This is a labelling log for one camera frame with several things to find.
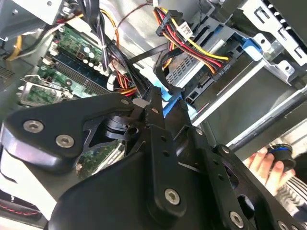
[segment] black plastic arm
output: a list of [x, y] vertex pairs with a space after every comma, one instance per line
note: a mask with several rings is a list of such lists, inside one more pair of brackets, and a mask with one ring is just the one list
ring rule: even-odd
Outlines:
[[[91, 147], [101, 123], [114, 115], [129, 116], [135, 107], [122, 94], [110, 93], [24, 109], [4, 120], [1, 144], [12, 156], [44, 170], [68, 172], [80, 155]], [[24, 127], [27, 121], [38, 121], [43, 125], [42, 130], [27, 131]], [[34, 131], [36, 125], [35, 122], [32, 124]], [[69, 148], [59, 146], [59, 135], [73, 138], [73, 145]]]
[[[164, 119], [161, 90], [146, 98], [137, 106], [113, 93], [5, 120], [3, 148], [50, 173], [71, 170], [85, 150], [126, 141], [122, 160], [64, 193], [49, 230], [303, 230], [229, 148], [209, 146], [183, 100]], [[26, 131], [29, 120], [43, 129]], [[59, 146], [59, 135], [74, 144]]]

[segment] capacitor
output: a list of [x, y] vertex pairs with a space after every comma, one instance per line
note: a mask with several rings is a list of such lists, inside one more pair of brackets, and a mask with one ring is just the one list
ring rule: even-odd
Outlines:
[[91, 52], [91, 53], [88, 54], [88, 57], [89, 57], [89, 58], [94, 58], [94, 57], [95, 57], [95, 54], [94, 54], [93, 52]]
[[83, 51], [88, 54], [91, 51], [91, 48], [89, 46], [86, 46], [83, 48]]

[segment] cable bundle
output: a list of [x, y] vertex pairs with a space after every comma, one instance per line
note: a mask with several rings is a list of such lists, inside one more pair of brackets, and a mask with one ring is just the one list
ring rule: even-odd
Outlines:
[[[155, 7], [154, 16], [159, 25], [161, 25], [163, 19], [166, 17], [168, 10], [160, 7]], [[228, 60], [228, 57], [217, 56], [208, 53], [203, 50], [198, 44], [193, 42], [190, 38], [184, 37], [178, 32], [178, 24], [174, 18], [166, 25], [166, 29], [162, 32], [163, 36], [166, 37], [172, 44], [176, 45], [183, 52], [191, 55], [197, 60], [203, 62], [209, 70], [215, 74], [219, 68], [224, 65], [224, 60]], [[162, 62], [163, 67], [166, 68], [171, 63], [171, 58], [166, 60], [166, 63]]]

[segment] blue plastic latch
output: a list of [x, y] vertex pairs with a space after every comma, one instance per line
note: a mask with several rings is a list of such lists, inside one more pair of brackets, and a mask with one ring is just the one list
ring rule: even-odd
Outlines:
[[245, 40], [242, 48], [254, 61], [262, 59], [262, 49], [251, 38]]

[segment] green circuit board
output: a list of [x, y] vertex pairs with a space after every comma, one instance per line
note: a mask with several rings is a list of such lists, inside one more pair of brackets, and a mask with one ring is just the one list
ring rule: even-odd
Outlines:
[[87, 59], [95, 65], [101, 61], [101, 49], [88, 42], [80, 34], [76, 33], [75, 30], [64, 26], [58, 36], [58, 48], [62, 48], [65, 52], [70, 53], [71, 56], [76, 57], [80, 61]]
[[95, 93], [75, 82], [64, 74], [56, 71], [48, 65], [42, 65], [37, 74], [44, 80], [49, 81], [60, 87], [69, 89], [73, 95], [81, 98], [96, 96]]
[[36, 104], [52, 104], [55, 102], [56, 92], [39, 86], [32, 86], [26, 100]]

